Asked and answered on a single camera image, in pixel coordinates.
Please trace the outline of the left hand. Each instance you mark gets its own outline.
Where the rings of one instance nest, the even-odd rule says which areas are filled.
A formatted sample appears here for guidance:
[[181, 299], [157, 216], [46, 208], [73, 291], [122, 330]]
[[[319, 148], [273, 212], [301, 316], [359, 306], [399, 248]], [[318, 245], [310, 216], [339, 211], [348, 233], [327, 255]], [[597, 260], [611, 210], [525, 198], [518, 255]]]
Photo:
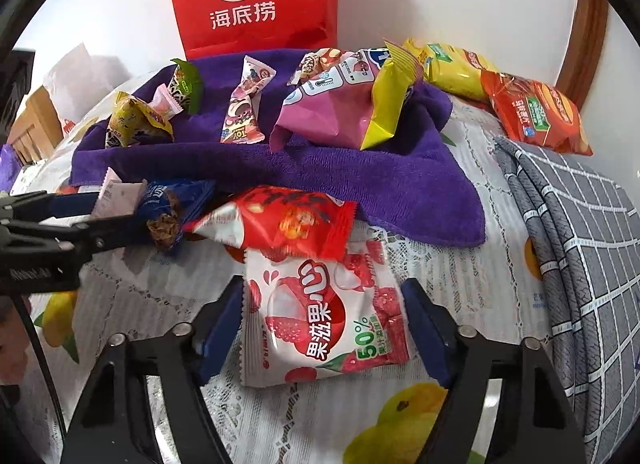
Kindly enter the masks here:
[[0, 314], [0, 382], [2, 385], [21, 383], [28, 366], [29, 345], [29, 337], [20, 314], [9, 296], [2, 296]]

